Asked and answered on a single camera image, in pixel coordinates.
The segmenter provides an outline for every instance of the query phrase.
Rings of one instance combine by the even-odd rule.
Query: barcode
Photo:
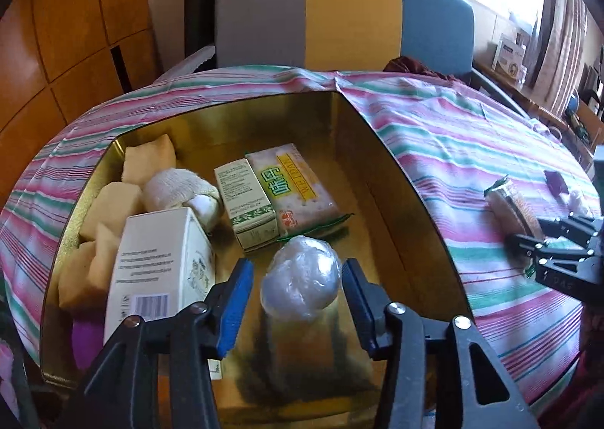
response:
[[[168,316],[169,294],[133,296],[132,313],[141,315],[145,321],[157,320]]]

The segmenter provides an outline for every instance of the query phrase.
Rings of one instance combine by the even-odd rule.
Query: cardboard box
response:
[[[253,250],[279,236],[271,201],[245,158],[214,170],[218,189],[237,241]]]
[[[502,34],[493,58],[493,71],[503,74],[516,83],[520,76],[525,46],[519,46],[513,39]]]
[[[111,278],[104,342],[125,317],[174,316],[203,301],[215,282],[214,253],[191,209],[130,216]],[[211,378],[221,379],[220,362],[208,364]]]

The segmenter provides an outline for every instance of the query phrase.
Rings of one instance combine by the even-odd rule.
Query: striped curtain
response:
[[[586,27],[583,0],[555,0],[552,33],[531,98],[558,117],[566,109],[581,72]]]

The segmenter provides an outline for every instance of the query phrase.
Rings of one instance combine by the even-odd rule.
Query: clear plastic bag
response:
[[[294,237],[273,257],[260,302],[273,318],[312,320],[336,298],[341,274],[342,263],[327,242]]]
[[[342,214],[293,144],[246,155],[277,214],[282,237],[342,223]]]

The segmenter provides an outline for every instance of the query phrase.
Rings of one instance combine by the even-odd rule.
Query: blue headboard panel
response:
[[[401,56],[433,71],[463,77],[472,71],[474,12],[464,0],[403,0]]]

